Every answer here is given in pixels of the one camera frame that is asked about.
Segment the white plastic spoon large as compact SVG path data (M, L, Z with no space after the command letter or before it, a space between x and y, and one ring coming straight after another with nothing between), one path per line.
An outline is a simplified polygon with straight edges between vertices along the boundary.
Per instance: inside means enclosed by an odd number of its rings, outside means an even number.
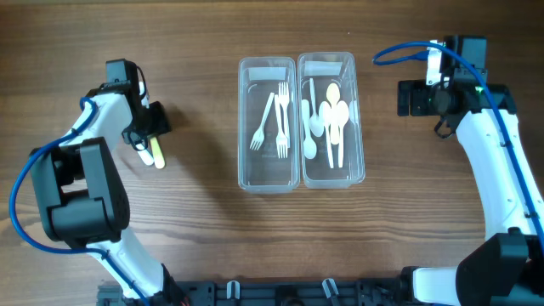
M322 119L322 123L325 129L326 152L327 152L328 164L330 168L334 168L333 156L332 156L332 142L331 142L331 136L330 136L330 127L332 123L332 108L329 105L329 103L326 101L323 101L320 104L320 117Z

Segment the yellow plastic fork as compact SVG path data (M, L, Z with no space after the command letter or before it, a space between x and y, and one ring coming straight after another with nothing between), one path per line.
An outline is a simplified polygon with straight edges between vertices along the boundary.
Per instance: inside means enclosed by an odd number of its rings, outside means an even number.
M166 166L166 162L157 137L150 138L150 146L152 149L155 167L158 169L163 169Z

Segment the thin white fork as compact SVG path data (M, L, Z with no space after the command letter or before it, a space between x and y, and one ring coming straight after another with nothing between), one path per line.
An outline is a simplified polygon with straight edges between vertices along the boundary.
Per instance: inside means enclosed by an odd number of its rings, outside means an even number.
M259 150L264 142L264 125L267 121L271 105L274 101L274 97L275 97L274 93L269 94L259 127L252 136L252 142L250 144L251 150Z
M277 123L277 136L276 136L276 149L279 158L288 157L288 139L283 131L281 120L281 106L279 102L279 95L275 95L275 117Z
M282 110L283 115L283 132L287 137L287 147L290 147L290 129L289 129L289 121L288 121L288 105L290 103L290 97L289 97L289 87L287 82L280 82L279 83L279 103Z

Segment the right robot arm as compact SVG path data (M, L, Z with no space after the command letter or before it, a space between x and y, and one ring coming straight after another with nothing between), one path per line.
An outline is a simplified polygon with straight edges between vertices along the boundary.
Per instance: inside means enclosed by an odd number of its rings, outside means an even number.
M461 144L484 211L484 243L458 265L406 267L398 304L540 305L543 302L543 199L519 137L509 89L490 84L482 37L417 41L422 80L398 84L400 116L436 116Z

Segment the white plastic fork wide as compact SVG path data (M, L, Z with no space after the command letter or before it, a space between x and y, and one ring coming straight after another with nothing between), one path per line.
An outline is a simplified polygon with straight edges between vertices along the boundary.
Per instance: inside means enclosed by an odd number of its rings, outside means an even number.
M139 150L138 155L146 166L152 166L155 163L154 157L149 150Z

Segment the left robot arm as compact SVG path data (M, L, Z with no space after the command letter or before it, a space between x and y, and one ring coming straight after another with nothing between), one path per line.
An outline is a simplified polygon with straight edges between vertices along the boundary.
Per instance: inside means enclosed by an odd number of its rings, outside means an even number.
M80 100L82 114L65 136L36 148L9 198L16 231L33 247L51 253L86 253L116 279L127 305L183 302L167 268L154 259L129 227L127 192L111 156L118 140L150 156L150 138L171 131L160 102L149 101L144 74L126 59L106 63L106 80ZM31 176L42 227L59 249L31 239L15 212L15 198Z

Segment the thin white plastic spoon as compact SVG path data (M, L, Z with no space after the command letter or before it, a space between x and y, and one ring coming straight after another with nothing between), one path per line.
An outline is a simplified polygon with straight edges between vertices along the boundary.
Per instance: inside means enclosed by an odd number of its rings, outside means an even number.
M320 119L320 116L317 112L316 99L315 99L315 81L312 77L309 79L309 93L310 93L310 101L311 101L311 107L312 107L312 115L309 120L310 130L315 137L321 137L323 134L324 128L323 128L323 124Z

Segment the short white plastic spoon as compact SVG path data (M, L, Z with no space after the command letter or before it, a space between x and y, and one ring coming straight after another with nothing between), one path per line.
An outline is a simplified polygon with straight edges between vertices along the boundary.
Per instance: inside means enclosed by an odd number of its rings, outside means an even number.
M306 99L303 99L301 101L301 107L302 107L303 130L304 130L303 154L306 159L314 159L317 153L317 147L314 140L312 139L311 132L310 132L309 102Z

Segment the yellow plastic spoon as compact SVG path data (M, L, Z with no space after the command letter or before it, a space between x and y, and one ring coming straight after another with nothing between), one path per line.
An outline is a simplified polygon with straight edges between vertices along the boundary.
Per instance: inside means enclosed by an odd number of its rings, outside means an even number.
M330 127L331 143L333 145L338 145L339 133L338 133L338 126L335 120L335 109L336 109L338 101L340 100L340 90L339 90L339 86L335 82L332 82L327 87L326 98L327 98L327 101L331 105L331 127Z

